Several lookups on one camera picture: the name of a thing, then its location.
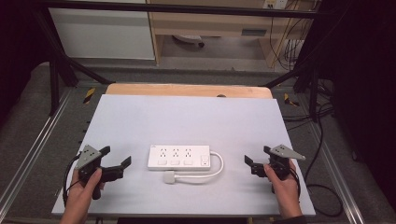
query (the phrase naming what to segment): white power strip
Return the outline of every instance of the white power strip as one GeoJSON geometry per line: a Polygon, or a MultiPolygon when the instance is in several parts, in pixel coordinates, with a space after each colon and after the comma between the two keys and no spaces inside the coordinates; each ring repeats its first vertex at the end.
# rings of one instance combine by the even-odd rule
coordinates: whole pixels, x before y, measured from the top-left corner
{"type": "Polygon", "coordinates": [[[149,170],[208,171],[209,146],[159,146],[149,149],[149,170]]]}

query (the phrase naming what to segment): floor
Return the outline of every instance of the floor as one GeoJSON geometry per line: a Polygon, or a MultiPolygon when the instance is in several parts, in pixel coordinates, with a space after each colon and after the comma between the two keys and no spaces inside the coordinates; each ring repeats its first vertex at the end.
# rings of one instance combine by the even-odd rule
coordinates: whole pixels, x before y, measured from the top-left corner
{"type": "MultiPolygon", "coordinates": [[[[258,41],[245,38],[206,37],[205,46],[180,43],[171,36],[166,37],[161,64],[152,62],[125,62],[83,60],[103,77],[118,82],[155,82],[155,83],[190,83],[215,85],[248,85],[257,86],[267,83],[287,72],[288,66],[277,65],[268,68],[265,65],[258,41]]],[[[36,139],[41,129],[49,120],[50,88],[48,67],[37,67],[19,102],[9,113],[7,122],[0,130],[0,154],[2,158],[12,158],[0,162],[0,193],[6,192],[8,184],[18,173],[20,164],[25,162],[26,155],[32,153],[31,147],[37,144],[36,139]]],[[[4,209],[1,198],[1,215],[3,223],[57,223],[50,210],[55,195],[62,186],[62,174],[67,158],[76,154],[79,141],[84,137],[84,130],[89,128],[89,121],[99,101],[100,94],[106,86],[93,82],[90,78],[78,73],[81,79],[77,88],[65,88],[70,92],[70,100],[64,106],[62,115],[57,120],[49,137],[42,142],[39,152],[33,155],[32,164],[28,165],[27,176],[22,176],[20,187],[11,197],[12,204],[4,209]],[[90,87],[96,91],[89,104],[82,103],[90,87]]],[[[283,116],[301,116],[305,114],[302,103],[305,95],[294,94],[292,84],[295,79],[273,88],[274,97],[278,100],[283,116]],[[294,104],[285,104],[287,93],[294,104]]],[[[324,104],[327,97],[319,97],[324,104]]],[[[332,150],[334,159],[342,171],[345,181],[359,207],[364,223],[396,223],[395,212],[389,207],[385,197],[376,186],[370,171],[364,163],[354,162],[351,149],[336,118],[323,118],[323,129],[326,146],[332,150]]],[[[286,122],[293,148],[298,149],[307,158],[313,158],[318,145],[315,137],[315,125],[312,122],[286,122]]],[[[309,163],[300,163],[306,170],[309,163]]],[[[320,153],[308,179],[310,184],[323,184],[333,188],[332,176],[329,175],[323,154],[320,153]]],[[[336,198],[327,190],[312,189],[311,199],[316,207],[327,213],[339,209],[336,198]]],[[[310,217],[310,223],[350,223],[346,212],[339,217],[326,217],[317,214],[310,217]]],[[[114,223],[106,219],[105,223],[114,223]]],[[[268,223],[267,218],[255,218],[254,223],[268,223]]]]}

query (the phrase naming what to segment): electrical outlet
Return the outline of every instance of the electrical outlet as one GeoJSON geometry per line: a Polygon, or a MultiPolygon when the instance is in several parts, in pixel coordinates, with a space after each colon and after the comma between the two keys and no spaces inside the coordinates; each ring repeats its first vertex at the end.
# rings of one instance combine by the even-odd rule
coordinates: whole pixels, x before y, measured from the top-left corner
{"type": "Polygon", "coordinates": [[[276,0],[274,4],[274,9],[285,9],[288,0],[276,0]]]}
{"type": "Polygon", "coordinates": [[[276,0],[265,0],[263,8],[275,8],[276,0]]]}
{"type": "Polygon", "coordinates": [[[149,170],[207,171],[210,169],[209,146],[150,147],[149,170]]]}

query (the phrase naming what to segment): human hand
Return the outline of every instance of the human hand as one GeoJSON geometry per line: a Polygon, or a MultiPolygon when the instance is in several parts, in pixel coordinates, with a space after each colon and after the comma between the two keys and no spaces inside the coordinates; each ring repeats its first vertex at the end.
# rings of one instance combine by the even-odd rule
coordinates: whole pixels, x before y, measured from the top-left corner
{"type": "MultiPolygon", "coordinates": [[[[289,163],[290,168],[295,171],[296,167],[293,162],[289,160],[289,163]]],[[[264,165],[264,171],[274,186],[280,215],[283,218],[302,216],[296,180],[291,175],[280,180],[269,164],[264,165]]]]}
{"type": "Polygon", "coordinates": [[[78,170],[73,171],[71,184],[77,183],[69,190],[69,196],[61,219],[61,224],[81,224],[87,219],[88,208],[92,200],[92,193],[102,176],[102,169],[97,169],[87,184],[78,182],[78,170]]]}

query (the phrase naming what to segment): cabinet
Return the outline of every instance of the cabinet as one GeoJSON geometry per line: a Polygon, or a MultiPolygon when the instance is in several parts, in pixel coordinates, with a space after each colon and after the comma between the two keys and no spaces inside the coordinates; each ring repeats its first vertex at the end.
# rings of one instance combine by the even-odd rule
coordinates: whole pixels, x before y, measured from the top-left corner
{"type": "MultiPolygon", "coordinates": [[[[210,7],[252,7],[263,8],[263,0],[147,0],[149,4],[172,4],[210,7]]],[[[312,1],[290,1],[288,9],[309,10],[312,1]]],[[[150,12],[149,20],[153,39],[154,54],[157,63],[161,62],[164,35],[207,35],[207,36],[243,36],[244,31],[259,31],[262,52],[269,67],[274,67],[276,55],[279,55],[286,39],[304,39],[310,27],[310,21],[304,27],[295,25],[298,19],[265,18],[249,16],[204,15],[186,13],[150,12]]]]}
{"type": "MultiPolygon", "coordinates": [[[[95,2],[145,3],[144,0],[95,2]]],[[[49,10],[70,57],[154,60],[147,12],[49,10]]]]}

